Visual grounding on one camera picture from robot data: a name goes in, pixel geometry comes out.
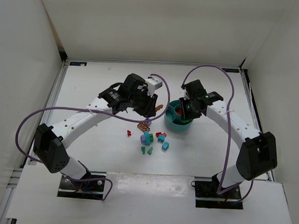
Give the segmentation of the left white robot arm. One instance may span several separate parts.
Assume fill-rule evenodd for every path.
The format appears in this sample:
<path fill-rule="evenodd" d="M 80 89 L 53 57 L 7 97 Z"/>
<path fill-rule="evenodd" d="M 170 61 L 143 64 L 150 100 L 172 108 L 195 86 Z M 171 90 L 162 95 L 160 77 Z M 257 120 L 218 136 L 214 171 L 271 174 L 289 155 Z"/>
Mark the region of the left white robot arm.
<path fill-rule="evenodd" d="M 76 180 L 89 178 L 88 170 L 70 157 L 66 149 L 98 123 L 128 108 L 145 118 L 154 117 L 158 98 L 155 91 L 161 86 L 162 81 L 155 77 L 143 79 L 137 74 L 129 74 L 123 83 L 115 83 L 100 92 L 86 106 L 86 111 L 79 111 L 51 126 L 45 123 L 38 126 L 34 153 L 52 174 L 60 172 Z"/>

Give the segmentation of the big red lego block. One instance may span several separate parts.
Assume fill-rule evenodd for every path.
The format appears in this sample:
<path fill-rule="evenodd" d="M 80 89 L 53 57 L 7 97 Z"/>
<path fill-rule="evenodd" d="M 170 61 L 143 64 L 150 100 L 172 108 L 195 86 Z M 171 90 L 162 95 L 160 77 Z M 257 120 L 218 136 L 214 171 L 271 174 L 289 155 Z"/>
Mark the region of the big red lego block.
<path fill-rule="evenodd" d="M 182 115 L 182 110 L 181 110 L 181 109 L 178 109 L 178 110 L 176 110 L 176 113 L 177 113 L 178 115 Z"/>

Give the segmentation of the lilac lego brick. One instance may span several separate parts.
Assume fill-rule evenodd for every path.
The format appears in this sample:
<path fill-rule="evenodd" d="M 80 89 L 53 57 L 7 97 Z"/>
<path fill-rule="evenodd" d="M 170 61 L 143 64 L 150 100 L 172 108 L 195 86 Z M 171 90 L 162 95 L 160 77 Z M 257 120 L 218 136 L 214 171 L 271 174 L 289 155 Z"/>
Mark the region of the lilac lego brick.
<path fill-rule="evenodd" d="M 145 134 L 142 134 L 141 136 L 140 136 L 140 142 L 141 143 L 145 143 L 145 141 L 146 141 L 146 136 L 145 136 Z"/>

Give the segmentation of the orange studded lego brick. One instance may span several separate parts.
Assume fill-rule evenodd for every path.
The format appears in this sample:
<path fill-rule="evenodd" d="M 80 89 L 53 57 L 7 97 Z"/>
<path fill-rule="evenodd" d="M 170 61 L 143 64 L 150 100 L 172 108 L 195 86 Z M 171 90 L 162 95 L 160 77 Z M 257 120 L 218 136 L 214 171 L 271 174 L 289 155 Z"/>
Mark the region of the orange studded lego brick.
<path fill-rule="evenodd" d="M 157 111 L 161 110 L 162 108 L 163 108 L 163 105 L 160 104 L 160 105 L 158 105 L 158 106 L 155 108 L 155 111 L 157 112 Z"/>

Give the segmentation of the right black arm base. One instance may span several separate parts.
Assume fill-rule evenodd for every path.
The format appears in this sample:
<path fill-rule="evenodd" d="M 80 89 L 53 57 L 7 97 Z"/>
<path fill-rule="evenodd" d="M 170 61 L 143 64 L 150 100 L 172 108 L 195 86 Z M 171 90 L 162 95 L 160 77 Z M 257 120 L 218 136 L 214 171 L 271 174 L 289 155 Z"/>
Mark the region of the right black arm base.
<path fill-rule="evenodd" d="M 243 210 L 239 184 L 221 195 L 217 193 L 218 184 L 209 178 L 195 177 L 190 185 L 195 190 L 196 208 Z"/>

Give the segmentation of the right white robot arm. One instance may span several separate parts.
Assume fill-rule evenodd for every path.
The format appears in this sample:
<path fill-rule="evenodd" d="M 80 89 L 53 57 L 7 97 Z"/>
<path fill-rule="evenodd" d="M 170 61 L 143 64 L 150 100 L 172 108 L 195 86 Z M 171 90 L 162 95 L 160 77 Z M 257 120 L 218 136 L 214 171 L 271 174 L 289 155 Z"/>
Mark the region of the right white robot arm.
<path fill-rule="evenodd" d="M 217 92 L 208 93 L 200 80 L 182 85 L 184 97 L 179 99 L 182 120 L 200 118 L 202 115 L 217 123 L 227 134 L 229 142 L 239 148 L 236 163 L 224 164 L 223 170 L 212 177 L 217 193 L 223 194 L 245 180 L 253 180 L 277 167 L 275 136 L 262 133 L 247 124 Z"/>

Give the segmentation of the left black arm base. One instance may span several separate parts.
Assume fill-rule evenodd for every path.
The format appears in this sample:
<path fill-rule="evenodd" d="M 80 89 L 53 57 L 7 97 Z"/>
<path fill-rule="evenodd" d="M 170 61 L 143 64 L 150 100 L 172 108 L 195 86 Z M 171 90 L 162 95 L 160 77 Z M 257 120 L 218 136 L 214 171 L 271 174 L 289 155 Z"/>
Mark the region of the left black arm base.
<path fill-rule="evenodd" d="M 57 191 L 61 198 L 76 198 L 85 200 L 102 200 L 104 198 L 106 172 L 89 171 L 91 178 L 96 181 L 71 182 L 69 178 L 62 175 Z"/>

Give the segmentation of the green lego cube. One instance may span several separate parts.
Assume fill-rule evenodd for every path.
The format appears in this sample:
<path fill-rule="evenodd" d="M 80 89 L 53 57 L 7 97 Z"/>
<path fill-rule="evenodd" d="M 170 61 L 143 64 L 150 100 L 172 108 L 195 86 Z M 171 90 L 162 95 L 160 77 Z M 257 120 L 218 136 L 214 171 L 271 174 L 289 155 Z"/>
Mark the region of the green lego cube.
<path fill-rule="evenodd" d="M 149 134 L 149 139 L 150 139 L 150 142 L 154 141 L 154 135 L 152 133 Z"/>

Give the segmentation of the long teal lego brick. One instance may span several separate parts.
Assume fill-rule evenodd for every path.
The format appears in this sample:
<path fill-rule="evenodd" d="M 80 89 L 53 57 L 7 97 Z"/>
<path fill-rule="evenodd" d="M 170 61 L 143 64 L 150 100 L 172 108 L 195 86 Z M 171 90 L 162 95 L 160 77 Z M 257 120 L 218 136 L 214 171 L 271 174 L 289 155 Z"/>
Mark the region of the long teal lego brick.
<path fill-rule="evenodd" d="M 149 146 L 151 143 L 149 132 L 148 131 L 144 132 L 144 135 L 145 135 L 145 141 L 144 141 L 145 145 Z"/>

